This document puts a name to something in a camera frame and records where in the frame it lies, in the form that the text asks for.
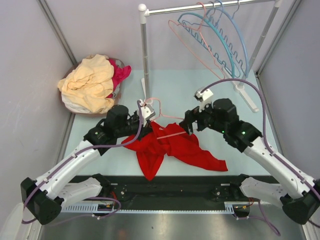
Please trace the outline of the red t shirt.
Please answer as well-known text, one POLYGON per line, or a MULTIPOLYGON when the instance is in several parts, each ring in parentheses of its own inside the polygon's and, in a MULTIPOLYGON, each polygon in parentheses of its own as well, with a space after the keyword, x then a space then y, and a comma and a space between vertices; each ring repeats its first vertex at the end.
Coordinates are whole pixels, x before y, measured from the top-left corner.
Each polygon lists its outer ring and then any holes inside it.
POLYGON ((156 176, 164 157, 174 157, 179 161, 209 171, 227 172, 227 163, 200 148, 195 134, 187 134, 177 123, 166 127, 156 122, 150 124, 152 131, 140 140, 131 135, 122 141, 124 147, 136 153, 139 167, 144 177, 151 181, 156 176))

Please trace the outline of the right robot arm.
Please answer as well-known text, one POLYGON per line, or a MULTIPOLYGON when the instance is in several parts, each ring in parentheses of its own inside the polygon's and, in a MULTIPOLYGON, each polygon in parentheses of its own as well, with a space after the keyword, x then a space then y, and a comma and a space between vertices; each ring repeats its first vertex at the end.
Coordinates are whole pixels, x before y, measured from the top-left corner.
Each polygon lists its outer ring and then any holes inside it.
POLYGON ((197 106, 187 110, 179 125, 191 135, 193 123, 197 124, 198 131, 209 128, 221 133, 231 147, 256 161, 277 180, 273 184, 247 176, 230 188, 235 200, 249 197, 268 202, 281 208, 300 225, 306 224, 319 208, 320 182, 302 173, 287 159, 280 161, 279 153, 271 153, 272 149, 264 142, 262 133, 251 123, 239 119, 236 106, 230 99, 218 99, 206 104, 204 109, 197 106))

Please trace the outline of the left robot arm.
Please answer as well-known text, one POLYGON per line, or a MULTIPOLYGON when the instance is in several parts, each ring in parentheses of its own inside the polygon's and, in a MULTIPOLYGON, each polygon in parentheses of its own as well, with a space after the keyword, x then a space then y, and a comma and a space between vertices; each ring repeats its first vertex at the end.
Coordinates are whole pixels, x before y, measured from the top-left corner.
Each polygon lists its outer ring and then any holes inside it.
POLYGON ((124 105, 114 105, 87 134, 78 146, 52 169, 20 184, 23 207, 41 225, 51 223, 63 208, 86 199, 105 200, 110 196, 108 181, 100 174, 69 185, 84 167, 103 156, 109 149, 123 147, 117 140, 133 136, 140 140, 152 131, 151 119, 155 111, 150 104, 137 101, 138 110, 129 114, 124 105))

